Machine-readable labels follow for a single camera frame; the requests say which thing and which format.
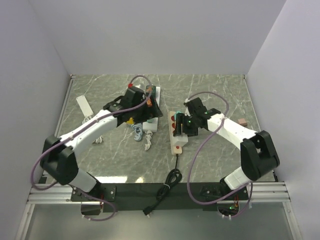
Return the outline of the white cube adapter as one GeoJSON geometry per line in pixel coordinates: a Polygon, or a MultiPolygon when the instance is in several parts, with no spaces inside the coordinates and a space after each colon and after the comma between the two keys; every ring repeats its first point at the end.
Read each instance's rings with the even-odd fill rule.
{"type": "Polygon", "coordinates": [[[179,136],[177,135],[172,138],[172,144],[175,147],[183,147],[185,144],[188,143],[188,141],[188,136],[186,134],[179,136]]]}

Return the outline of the teal usb charger cube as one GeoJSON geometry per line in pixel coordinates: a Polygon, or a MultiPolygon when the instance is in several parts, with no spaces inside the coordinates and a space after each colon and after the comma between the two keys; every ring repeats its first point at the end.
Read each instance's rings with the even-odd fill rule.
{"type": "Polygon", "coordinates": [[[174,120],[176,121],[178,118],[182,117],[184,115],[183,112],[176,111],[174,114],[174,120]]]}

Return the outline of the beige power strip red sockets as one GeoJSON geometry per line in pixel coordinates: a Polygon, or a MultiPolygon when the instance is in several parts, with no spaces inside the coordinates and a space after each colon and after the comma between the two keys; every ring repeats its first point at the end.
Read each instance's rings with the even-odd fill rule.
{"type": "Polygon", "coordinates": [[[181,155],[183,152],[182,146],[178,145],[179,138],[174,136],[175,131],[175,111],[168,112],[168,127],[169,127],[169,140],[170,140],[170,149],[172,155],[181,155]]]}

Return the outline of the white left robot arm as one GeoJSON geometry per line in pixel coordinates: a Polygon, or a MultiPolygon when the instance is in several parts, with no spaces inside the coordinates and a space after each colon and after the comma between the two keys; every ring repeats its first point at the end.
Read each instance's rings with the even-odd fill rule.
{"type": "Polygon", "coordinates": [[[162,116],[153,96],[130,86],[124,95],[107,103],[92,119],[75,130],[60,137],[48,137],[39,164],[59,184],[76,187],[82,190],[88,201],[94,201],[100,195],[99,182],[78,167],[77,156],[95,139],[130,119],[139,124],[162,116]]]}

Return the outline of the small white power strip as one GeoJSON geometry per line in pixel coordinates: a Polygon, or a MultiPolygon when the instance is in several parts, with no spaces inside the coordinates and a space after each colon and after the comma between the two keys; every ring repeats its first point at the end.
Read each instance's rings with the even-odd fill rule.
{"type": "Polygon", "coordinates": [[[77,104],[79,105],[82,114],[84,116],[84,119],[82,121],[82,124],[85,124],[89,120],[92,119],[94,116],[94,112],[92,108],[89,105],[89,102],[87,101],[86,97],[84,95],[80,95],[76,98],[77,104]]]}

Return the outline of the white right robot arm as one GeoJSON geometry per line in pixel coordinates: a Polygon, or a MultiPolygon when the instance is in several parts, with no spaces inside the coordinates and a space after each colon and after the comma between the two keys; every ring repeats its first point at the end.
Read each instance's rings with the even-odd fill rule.
{"type": "Polygon", "coordinates": [[[177,113],[173,136],[194,137],[198,129],[216,133],[232,143],[240,151],[240,166],[221,180],[219,193],[230,200],[237,194],[237,188],[257,181],[280,165],[271,135],[248,129],[221,113],[215,108],[207,109],[197,97],[186,100],[186,113],[177,113]]]}

